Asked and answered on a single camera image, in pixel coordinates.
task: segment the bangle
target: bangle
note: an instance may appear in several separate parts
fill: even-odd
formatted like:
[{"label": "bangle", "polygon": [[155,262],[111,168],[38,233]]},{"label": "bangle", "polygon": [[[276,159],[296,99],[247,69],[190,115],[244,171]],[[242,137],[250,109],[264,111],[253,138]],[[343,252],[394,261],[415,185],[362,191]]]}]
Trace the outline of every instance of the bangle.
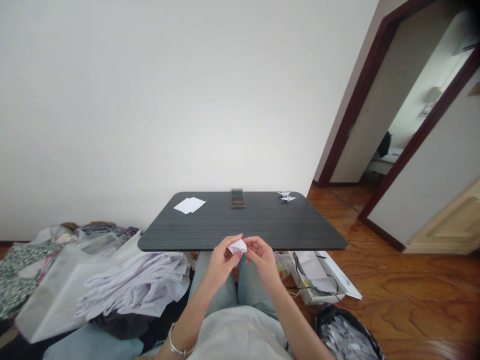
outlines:
[{"label": "bangle", "polygon": [[173,323],[170,326],[170,330],[168,331],[168,345],[170,345],[170,350],[172,351],[172,353],[181,355],[184,358],[187,355],[190,355],[194,350],[194,348],[192,347],[189,351],[187,350],[180,351],[172,344],[172,329],[174,328],[174,325],[175,323]]}]

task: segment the black bag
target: black bag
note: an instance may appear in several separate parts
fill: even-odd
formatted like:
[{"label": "black bag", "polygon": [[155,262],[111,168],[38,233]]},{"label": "black bag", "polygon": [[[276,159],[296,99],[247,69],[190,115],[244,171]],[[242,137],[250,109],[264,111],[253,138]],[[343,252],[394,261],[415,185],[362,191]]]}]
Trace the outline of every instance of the black bag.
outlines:
[{"label": "black bag", "polygon": [[342,316],[352,327],[357,329],[368,339],[373,351],[378,357],[378,360],[386,360],[380,345],[377,343],[372,333],[360,322],[360,320],[358,320],[347,310],[338,308],[333,304],[324,307],[316,317],[316,333],[323,342],[325,342],[325,340],[322,337],[322,325],[329,325],[337,316]]}]

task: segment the open door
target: open door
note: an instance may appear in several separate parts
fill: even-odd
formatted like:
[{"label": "open door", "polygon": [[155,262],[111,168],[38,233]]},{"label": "open door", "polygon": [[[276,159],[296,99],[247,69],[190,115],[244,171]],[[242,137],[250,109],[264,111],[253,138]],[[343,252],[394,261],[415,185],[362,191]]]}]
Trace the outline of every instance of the open door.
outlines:
[{"label": "open door", "polygon": [[480,246],[480,177],[421,229],[404,253],[462,254]]}]

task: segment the dark gray table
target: dark gray table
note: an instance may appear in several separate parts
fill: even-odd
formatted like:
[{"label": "dark gray table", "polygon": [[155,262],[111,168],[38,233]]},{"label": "dark gray table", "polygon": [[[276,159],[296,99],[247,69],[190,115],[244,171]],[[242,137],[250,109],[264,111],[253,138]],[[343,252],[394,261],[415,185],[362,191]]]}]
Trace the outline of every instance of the dark gray table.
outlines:
[{"label": "dark gray table", "polygon": [[[259,236],[273,250],[343,250],[347,241],[300,193],[245,192],[244,208],[230,207],[230,192],[179,192],[138,241],[142,251],[213,250],[226,236]],[[174,207],[185,198],[206,203],[185,215]]]}]

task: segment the white wall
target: white wall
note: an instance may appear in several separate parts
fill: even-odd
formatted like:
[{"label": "white wall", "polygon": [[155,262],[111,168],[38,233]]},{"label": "white wall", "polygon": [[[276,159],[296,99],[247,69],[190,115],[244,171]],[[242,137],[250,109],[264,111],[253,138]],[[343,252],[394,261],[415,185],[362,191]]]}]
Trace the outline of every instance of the white wall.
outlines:
[{"label": "white wall", "polygon": [[480,175],[480,96],[467,96],[478,81],[480,70],[368,216],[403,244]]},{"label": "white wall", "polygon": [[377,2],[1,2],[0,239],[306,195]]},{"label": "white wall", "polygon": [[338,112],[336,113],[335,120],[330,130],[330,134],[328,135],[328,139],[325,144],[325,148],[321,153],[320,161],[318,162],[318,166],[315,171],[315,175],[313,179],[318,181],[322,171],[324,169],[325,163],[327,162],[327,158],[329,156],[330,150],[332,149],[332,145],[334,143],[335,137],[337,136],[337,132],[339,131],[340,124],[342,123],[342,119],[344,118],[345,111],[347,110],[347,106],[352,98],[352,94],[354,92],[355,85],[359,80],[360,73],[365,64],[365,60],[367,59],[367,55],[369,54],[370,48],[372,47],[372,43],[374,42],[375,35],[379,30],[380,23],[382,19],[390,14],[393,10],[398,8],[400,5],[405,3],[407,0],[379,0],[378,5],[376,7],[375,13],[373,14],[373,18],[370,23],[370,27],[365,36],[365,40],[360,49],[360,53],[358,54],[358,58],[356,59],[355,66],[353,67],[353,71],[351,73],[350,79],[348,80],[348,85],[346,86],[345,93],[343,94],[343,98],[341,99],[340,106],[338,108]]},{"label": "white wall", "polygon": [[430,90],[440,87],[444,91],[462,68],[473,50],[457,54],[459,46],[472,28],[469,12],[457,14],[435,51],[408,93],[388,131],[393,135],[391,146],[404,149],[425,120],[420,113],[424,109]]},{"label": "white wall", "polygon": [[457,13],[450,1],[438,0],[398,27],[330,182],[356,183],[362,177],[395,115]]}]

